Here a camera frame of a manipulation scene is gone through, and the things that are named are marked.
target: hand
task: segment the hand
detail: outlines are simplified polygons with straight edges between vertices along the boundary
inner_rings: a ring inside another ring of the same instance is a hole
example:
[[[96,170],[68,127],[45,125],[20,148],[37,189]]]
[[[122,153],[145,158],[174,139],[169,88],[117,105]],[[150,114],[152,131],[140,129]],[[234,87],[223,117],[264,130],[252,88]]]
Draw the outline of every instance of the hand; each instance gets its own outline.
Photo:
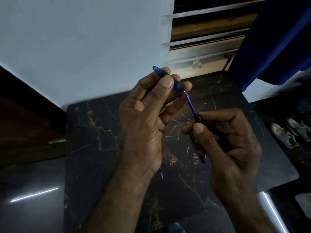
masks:
[[[184,92],[173,89],[174,79],[180,81],[176,74],[160,79],[153,72],[139,80],[120,105],[123,138],[120,165],[134,175],[151,178],[160,168],[165,125],[187,101]],[[186,92],[192,88],[190,82],[182,85]],[[172,101],[173,104],[160,114]]]
[[[238,108],[201,112],[205,125],[215,125],[228,134],[231,150],[223,150],[213,134],[201,123],[192,121],[182,129],[193,133],[197,142],[208,154],[212,169],[212,190],[223,206],[243,208],[249,201],[256,201],[255,177],[261,155],[261,146],[243,112]]]

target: marble tabletop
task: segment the marble tabletop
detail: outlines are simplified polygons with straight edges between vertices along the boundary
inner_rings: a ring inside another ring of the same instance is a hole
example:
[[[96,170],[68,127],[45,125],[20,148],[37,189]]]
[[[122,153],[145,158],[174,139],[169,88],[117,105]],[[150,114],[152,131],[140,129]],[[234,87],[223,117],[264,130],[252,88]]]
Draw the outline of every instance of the marble tabletop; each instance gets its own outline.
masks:
[[[259,142],[262,156],[258,191],[298,178],[298,173],[240,90],[216,72],[189,78],[189,97],[197,112],[239,107]],[[64,231],[77,232],[87,221],[120,157],[120,103],[128,92],[68,106]],[[234,232],[232,223],[209,184],[211,164],[202,164],[189,136],[181,133],[193,115],[189,106],[169,122],[162,163],[147,190],[136,232],[147,232],[179,221],[188,231]]]

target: shoe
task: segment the shoe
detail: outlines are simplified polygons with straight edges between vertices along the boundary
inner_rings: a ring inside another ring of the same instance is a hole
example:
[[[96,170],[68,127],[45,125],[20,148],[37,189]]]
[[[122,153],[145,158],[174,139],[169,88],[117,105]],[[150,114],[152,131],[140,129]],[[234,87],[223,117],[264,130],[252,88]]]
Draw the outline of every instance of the shoe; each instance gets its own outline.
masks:
[[[271,124],[272,133],[278,138],[278,140],[282,141],[282,143],[289,149],[295,148],[299,146],[294,135],[288,132],[286,129],[281,128],[276,123]]]
[[[292,118],[287,120],[288,124],[306,141],[311,141],[311,128],[305,124],[301,124]]]

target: blue curtain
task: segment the blue curtain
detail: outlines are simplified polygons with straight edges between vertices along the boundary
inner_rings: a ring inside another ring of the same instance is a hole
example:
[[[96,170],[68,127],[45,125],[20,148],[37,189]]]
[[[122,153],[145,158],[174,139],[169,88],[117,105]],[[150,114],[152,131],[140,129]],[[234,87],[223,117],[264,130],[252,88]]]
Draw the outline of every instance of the blue curtain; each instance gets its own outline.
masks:
[[[311,0],[266,0],[228,77],[244,91],[256,78],[282,85],[311,67]]]

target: person's left hand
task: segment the person's left hand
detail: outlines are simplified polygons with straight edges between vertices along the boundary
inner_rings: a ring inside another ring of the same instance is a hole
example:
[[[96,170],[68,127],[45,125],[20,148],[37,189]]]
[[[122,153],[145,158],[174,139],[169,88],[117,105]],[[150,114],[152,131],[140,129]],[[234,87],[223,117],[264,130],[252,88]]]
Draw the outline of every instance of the person's left hand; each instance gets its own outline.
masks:
[[[142,78],[120,105],[123,138],[120,165],[134,175],[151,178],[160,168],[165,125],[187,102],[184,92],[173,89],[174,79],[180,81],[176,74],[160,78],[153,72]],[[192,88],[191,82],[182,85],[185,92]]]

